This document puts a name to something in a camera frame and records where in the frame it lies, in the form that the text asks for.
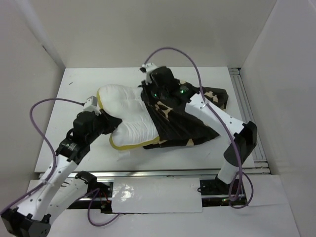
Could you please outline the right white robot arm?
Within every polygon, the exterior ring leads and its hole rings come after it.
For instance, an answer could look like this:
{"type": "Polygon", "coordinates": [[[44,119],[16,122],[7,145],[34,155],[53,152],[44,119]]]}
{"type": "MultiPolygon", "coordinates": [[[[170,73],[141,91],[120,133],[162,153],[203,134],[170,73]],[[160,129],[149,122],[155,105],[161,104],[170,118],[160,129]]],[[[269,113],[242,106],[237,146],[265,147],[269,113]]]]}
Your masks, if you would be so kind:
{"type": "Polygon", "coordinates": [[[227,137],[229,146],[215,182],[218,192],[227,193],[242,173],[242,164],[256,147],[256,124],[227,114],[207,98],[207,89],[180,82],[166,66],[148,63],[140,70],[146,75],[141,84],[141,98],[160,139],[181,144],[191,141],[199,145],[218,136],[227,137]]]}

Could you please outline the white pillow yellow edge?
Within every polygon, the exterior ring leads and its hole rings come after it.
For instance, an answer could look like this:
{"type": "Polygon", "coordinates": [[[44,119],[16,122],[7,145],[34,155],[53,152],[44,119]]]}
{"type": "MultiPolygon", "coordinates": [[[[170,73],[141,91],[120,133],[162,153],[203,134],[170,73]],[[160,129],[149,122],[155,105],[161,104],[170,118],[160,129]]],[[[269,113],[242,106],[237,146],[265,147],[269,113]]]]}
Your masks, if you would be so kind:
{"type": "Polygon", "coordinates": [[[142,92],[140,87],[117,84],[108,84],[97,91],[99,107],[109,115],[121,119],[109,138],[119,159],[129,157],[133,149],[159,142],[156,126],[141,99],[142,92]]]}

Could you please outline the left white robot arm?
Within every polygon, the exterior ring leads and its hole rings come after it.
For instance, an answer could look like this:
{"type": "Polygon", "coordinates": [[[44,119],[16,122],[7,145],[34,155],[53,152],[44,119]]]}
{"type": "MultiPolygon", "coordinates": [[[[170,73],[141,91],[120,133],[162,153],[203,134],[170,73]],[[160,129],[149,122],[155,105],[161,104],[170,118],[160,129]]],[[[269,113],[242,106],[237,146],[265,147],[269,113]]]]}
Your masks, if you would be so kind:
{"type": "Polygon", "coordinates": [[[112,133],[121,122],[104,110],[79,113],[38,185],[20,198],[15,208],[2,211],[7,231],[15,237],[45,237],[72,203],[84,196],[97,196],[106,186],[87,171],[80,171],[68,185],[64,182],[90,152],[90,145],[99,136],[112,133]]]}

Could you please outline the black beige patterned pillowcase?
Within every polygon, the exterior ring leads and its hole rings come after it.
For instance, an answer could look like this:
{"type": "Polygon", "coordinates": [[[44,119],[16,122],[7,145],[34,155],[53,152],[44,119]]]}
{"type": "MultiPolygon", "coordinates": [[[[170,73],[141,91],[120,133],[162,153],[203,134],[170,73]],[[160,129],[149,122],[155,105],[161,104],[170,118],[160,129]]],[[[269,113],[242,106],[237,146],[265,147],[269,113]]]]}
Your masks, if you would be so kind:
{"type": "Polygon", "coordinates": [[[185,104],[171,105],[169,102],[155,99],[151,89],[142,81],[141,99],[158,131],[155,141],[143,148],[146,150],[168,147],[200,145],[211,141],[219,134],[198,118],[184,111],[185,104]]]}

